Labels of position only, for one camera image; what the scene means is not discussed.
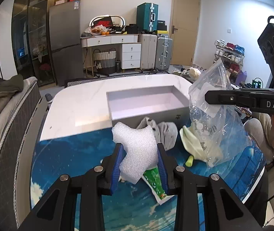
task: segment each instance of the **silver suitcase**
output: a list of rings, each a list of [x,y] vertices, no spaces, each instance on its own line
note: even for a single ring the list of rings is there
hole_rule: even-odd
[[[139,34],[141,43],[140,69],[154,69],[157,35]]]
[[[173,41],[168,37],[158,37],[156,47],[155,69],[168,70],[171,63]]]

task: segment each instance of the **gray sock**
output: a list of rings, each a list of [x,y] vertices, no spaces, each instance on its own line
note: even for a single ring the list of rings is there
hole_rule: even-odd
[[[154,131],[156,143],[162,143],[166,151],[174,147],[178,136],[178,129],[174,122],[161,122],[156,124],[151,118],[145,117],[137,129],[145,128],[148,125],[150,125]]]

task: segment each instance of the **green suitcase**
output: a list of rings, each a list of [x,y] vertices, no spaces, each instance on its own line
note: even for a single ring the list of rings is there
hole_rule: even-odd
[[[137,26],[139,31],[153,32],[157,30],[158,5],[143,3],[137,7]]]

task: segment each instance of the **white foam piece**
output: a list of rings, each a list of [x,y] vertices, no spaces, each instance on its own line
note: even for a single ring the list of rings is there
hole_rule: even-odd
[[[122,143],[127,155],[120,164],[122,179],[136,184],[147,169],[157,166],[157,144],[151,126],[133,129],[122,122],[113,128],[113,141]]]

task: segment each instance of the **door frame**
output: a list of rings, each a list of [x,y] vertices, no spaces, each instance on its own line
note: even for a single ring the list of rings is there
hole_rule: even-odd
[[[197,37],[198,37],[198,32],[199,32],[199,24],[200,24],[200,13],[201,13],[201,0],[199,0],[200,6],[199,6],[199,15],[198,15],[198,26],[197,26],[197,35],[196,35],[196,39],[195,39],[195,46],[194,46],[194,54],[193,54],[193,60],[192,60],[192,64],[194,62],[194,57],[195,57],[195,51],[196,51],[196,45],[197,45]],[[170,23],[169,23],[169,38],[171,38],[171,32],[172,32],[172,23],[173,23],[173,9],[174,9],[174,0],[171,0],[171,12],[170,12]]]

